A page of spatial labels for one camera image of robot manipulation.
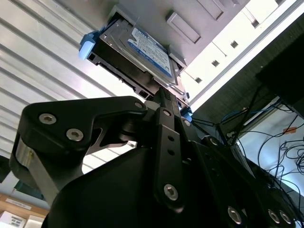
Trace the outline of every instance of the hard drive label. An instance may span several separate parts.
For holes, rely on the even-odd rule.
[[[133,29],[132,35],[135,40],[128,39],[129,45],[166,76],[172,78],[169,56],[166,50],[152,37],[137,28]]]

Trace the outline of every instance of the corrugated wall panel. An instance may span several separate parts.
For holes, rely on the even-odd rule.
[[[9,158],[22,109],[31,103],[136,96],[103,68],[78,58],[79,42],[90,31],[52,0],[0,1],[0,155]],[[89,155],[84,172],[129,149]]]

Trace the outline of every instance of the wooden shelf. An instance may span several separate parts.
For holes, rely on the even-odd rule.
[[[22,202],[12,197],[0,195],[0,212],[3,211],[18,215],[24,219],[28,219],[30,215],[45,218],[48,214],[47,210],[38,208],[29,203]]]

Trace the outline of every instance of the blue cable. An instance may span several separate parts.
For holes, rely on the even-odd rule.
[[[250,113],[266,112],[266,111],[272,110],[272,109],[274,109],[274,108],[275,108],[275,107],[270,106],[270,107],[267,108],[267,109],[252,111],[252,112],[250,112]],[[233,115],[235,115],[235,114],[239,114],[239,113],[241,113],[241,112],[242,112],[242,111],[233,111],[233,112],[231,112],[231,113],[228,113],[228,114],[226,114],[226,115],[222,118],[222,120],[221,120],[220,122],[223,122],[223,121],[226,120],[228,117],[231,117],[231,116],[233,116]]]

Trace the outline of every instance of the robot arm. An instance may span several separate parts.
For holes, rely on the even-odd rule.
[[[128,141],[136,148],[82,174],[86,154]],[[110,97],[27,106],[10,166],[51,206],[44,228],[295,227],[286,203],[229,147],[198,138],[162,88],[145,104]]]

